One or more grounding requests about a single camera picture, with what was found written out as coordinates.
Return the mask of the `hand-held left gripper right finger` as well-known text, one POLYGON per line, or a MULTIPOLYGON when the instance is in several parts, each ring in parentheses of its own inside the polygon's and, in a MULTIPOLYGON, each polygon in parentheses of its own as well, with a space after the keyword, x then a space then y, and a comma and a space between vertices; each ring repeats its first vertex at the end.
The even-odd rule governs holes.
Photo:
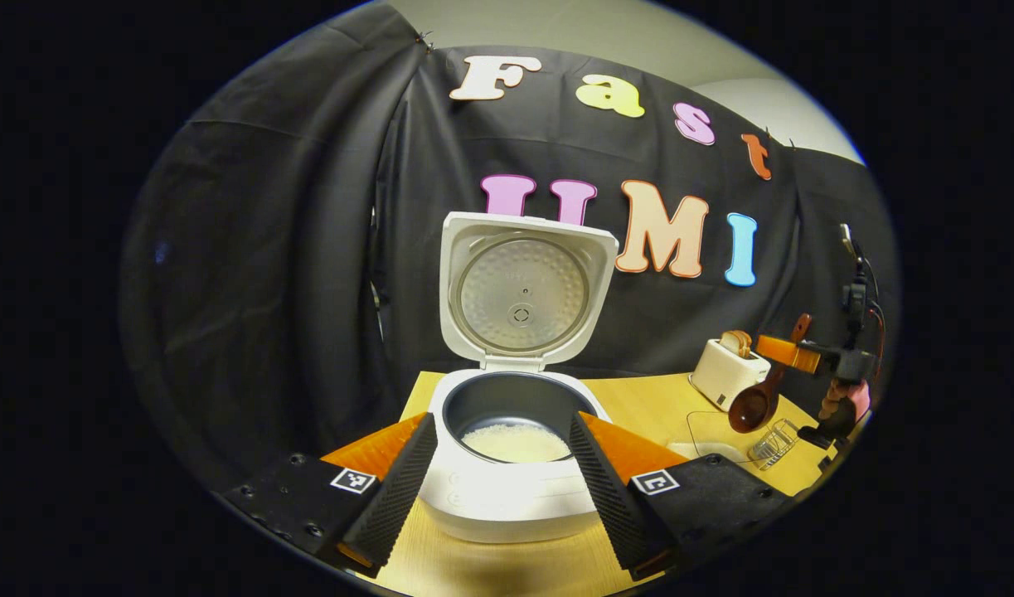
POLYGON ((793 506, 723 454, 689 459, 589 413, 572 416, 570 449, 633 580, 715 559, 793 506))

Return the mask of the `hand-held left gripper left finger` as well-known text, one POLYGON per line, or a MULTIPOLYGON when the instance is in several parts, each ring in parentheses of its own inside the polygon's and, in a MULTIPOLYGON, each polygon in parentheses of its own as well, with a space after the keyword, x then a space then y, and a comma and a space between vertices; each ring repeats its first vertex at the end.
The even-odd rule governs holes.
POLYGON ((434 416, 423 412, 323 457, 287 454, 221 496, 299 551, 375 577, 437 447, 434 416))

